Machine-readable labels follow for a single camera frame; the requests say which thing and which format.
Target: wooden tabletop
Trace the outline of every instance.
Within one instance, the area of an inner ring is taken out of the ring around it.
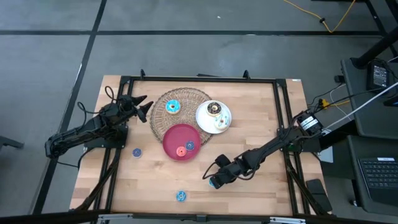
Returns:
[[[104,92],[109,85],[118,92],[120,76],[104,76],[99,91],[96,111],[109,103]],[[286,80],[292,114],[306,109],[300,80]],[[276,136],[278,128],[274,93],[267,83],[209,83],[209,82],[155,82],[135,81],[133,96],[147,95],[148,101],[156,101],[162,94],[180,87],[192,87],[204,91],[214,100],[225,103],[233,115],[227,131],[214,135],[189,162],[175,162],[165,154],[156,140],[148,122],[137,118],[128,122],[129,134],[122,150],[112,203],[113,212],[146,213],[207,213],[217,215],[291,215],[289,191],[283,155],[277,151],[267,157],[250,181],[237,180],[216,190],[208,179],[201,177],[206,168],[220,154],[233,159],[247,149],[264,145]],[[283,94],[280,93],[284,121]],[[143,150],[142,157],[135,159],[132,150]],[[79,206],[97,184],[104,149],[95,149],[81,162],[70,208]],[[311,154],[300,155],[305,180],[320,179],[322,170]],[[216,172],[216,166],[210,173]],[[297,201],[301,204],[299,188]],[[187,193],[185,202],[176,201],[176,193]],[[104,188],[101,208],[104,208],[108,186]]]

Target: floor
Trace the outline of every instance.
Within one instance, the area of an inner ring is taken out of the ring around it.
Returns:
[[[331,27],[349,6],[348,2],[292,1],[327,18]],[[386,30],[393,29],[397,24],[386,3],[371,2]],[[0,0],[0,30],[92,30],[100,4],[101,0]],[[282,0],[107,0],[98,29],[324,31],[316,18]],[[338,30],[375,31],[377,26],[365,3],[356,3]],[[361,55],[378,40],[375,36],[97,35],[88,61],[83,60],[86,68],[77,100],[93,110],[103,75],[137,75],[144,69],[148,76],[240,77],[247,69],[252,77],[302,79],[310,103],[336,86],[333,76],[340,74],[341,59]],[[47,161],[44,142],[58,130],[87,46],[88,35],[0,32],[0,135],[25,142],[22,150],[4,147],[0,152],[0,216],[31,211]],[[390,50],[380,55],[391,57]],[[333,94],[338,99],[347,93],[339,88]],[[341,109],[351,110],[349,105]],[[344,115],[333,110],[320,113],[323,124]],[[82,112],[74,110],[70,127],[82,120]],[[76,147],[60,161],[76,164],[80,154],[81,147]],[[44,212],[68,210],[76,175],[72,167],[57,166]],[[325,181],[337,216],[398,223],[396,217],[351,206],[350,182],[330,177]]]

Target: blue ring toy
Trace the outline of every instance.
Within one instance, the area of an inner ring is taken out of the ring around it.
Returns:
[[[185,148],[189,151],[193,150],[195,148],[195,144],[193,141],[187,141],[187,143],[185,143]]]
[[[177,113],[181,108],[180,102],[178,100],[169,100],[166,103],[166,110],[171,113]]]
[[[210,179],[209,179],[209,185],[212,186],[212,187],[215,187]]]
[[[185,199],[187,199],[187,194],[186,194],[183,190],[180,190],[180,191],[177,193],[177,201],[179,201],[179,202],[184,202]]]
[[[132,151],[132,156],[134,156],[134,158],[138,159],[142,156],[142,150],[136,148],[135,150]]]

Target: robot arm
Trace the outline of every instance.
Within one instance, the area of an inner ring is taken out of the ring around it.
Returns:
[[[145,123],[146,114],[153,101],[137,108],[147,96],[131,97],[121,95],[115,103],[102,107],[94,118],[80,127],[54,134],[45,143],[45,155],[51,159],[63,155],[71,147],[92,141],[97,138],[116,138],[117,126],[125,123],[132,116],[138,116]]]
[[[315,137],[321,136],[321,129],[322,125],[316,117],[309,111],[303,111],[293,118],[288,128],[278,129],[277,137],[260,148],[243,152],[235,157],[233,162],[229,161],[224,154],[218,156],[211,165],[218,165],[218,171],[208,176],[206,176],[206,171],[203,179],[210,177],[216,189],[236,179],[250,180],[266,157],[283,147],[288,147],[291,151],[302,151],[303,148],[316,147],[317,143],[319,146],[318,139]]]

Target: wicker plate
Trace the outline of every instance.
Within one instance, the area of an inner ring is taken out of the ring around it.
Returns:
[[[177,114],[166,112],[166,103],[169,100],[178,100],[181,110]],[[163,141],[164,134],[175,124],[189,124],[198,130],[201,145],[204,145],[212,137],[212,134],[204,132],[196,122],[195,115],[198,106],[211,100],[206,93],[195,88],[177,88],[163,94],[152,107],[150,114],[150,128],[159,142]]]

